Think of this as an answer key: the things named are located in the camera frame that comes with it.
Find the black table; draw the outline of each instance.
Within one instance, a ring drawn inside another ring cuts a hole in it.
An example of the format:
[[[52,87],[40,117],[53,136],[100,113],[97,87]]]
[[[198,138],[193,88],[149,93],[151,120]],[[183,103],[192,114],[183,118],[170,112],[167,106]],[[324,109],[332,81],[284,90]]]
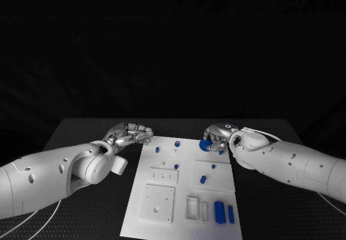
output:
[[[157,136],[196,140],[202,139],[211,124],[228,122],[301,144],[290,123],[283,119],[66,118],[43,150],[101,140],[108,129],[121,122],[146,125]],[[121,176],[110,173],[100,184],[79,189],[61,201],[55,216],[35,239],[130,239],[120,237],[120,233],[141,148],[141,144],[133,144],[118,154],[128,161]],[[232,157],[229,161],[244,240],[346,239],[346,216],[316,192],[286,185],[255,170],[245,169]],[[333,199],[332,202],[346,212],[343,203]],[[56,205],[42,209],[3,239],[28,240],[46,223]],[[0,220],[0,235],[29,215]]]

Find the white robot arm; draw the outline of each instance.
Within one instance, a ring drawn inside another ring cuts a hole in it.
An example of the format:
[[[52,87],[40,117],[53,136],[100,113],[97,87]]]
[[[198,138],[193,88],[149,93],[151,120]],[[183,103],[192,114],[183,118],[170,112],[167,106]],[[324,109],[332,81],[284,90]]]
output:
[[[0,167],[0,219],[30,213],[98,184],[110,171],[121,175],[127,160],[117,155],[133,143],[149,144],[153,130],[120,123],[104,139],[30,154]]]
[[[215,152],[229,144],[232,156],[247,169],[346,203],[346,160],[287,141],[273,143],[257,130],[239,130],[229,123],[211,125],[203,141],[206,150]]]

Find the blue object in gripper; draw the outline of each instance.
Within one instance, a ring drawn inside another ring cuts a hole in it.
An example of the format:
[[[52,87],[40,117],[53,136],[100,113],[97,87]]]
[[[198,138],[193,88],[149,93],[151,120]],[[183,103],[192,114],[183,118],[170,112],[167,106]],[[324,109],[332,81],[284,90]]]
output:
[[[226,223],[226,214],[225,214],[225,205],[222,201],[213,202],[213,210],[215,210],[215,222],[218,224]]]
[[[211,146],[213,143],[209,140],[202,139],[199,142],[199,148],[205,151],[209,152],[208,146]]]
[[[201,178],[201,183],[205,184],[208,177],[203,175]]]
[[[231,205],[228,206],[228,216],[229,216],[229,222],[234,224],[235,223],[235,215],[234,215],[234,207]]]

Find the black background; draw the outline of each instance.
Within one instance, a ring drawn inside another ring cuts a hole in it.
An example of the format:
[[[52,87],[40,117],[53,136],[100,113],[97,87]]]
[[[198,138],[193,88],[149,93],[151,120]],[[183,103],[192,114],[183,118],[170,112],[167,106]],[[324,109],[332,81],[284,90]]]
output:
[[[340,1],[160,1],[0,14],[2,164],[64,118],[286,119],[346,157]]]

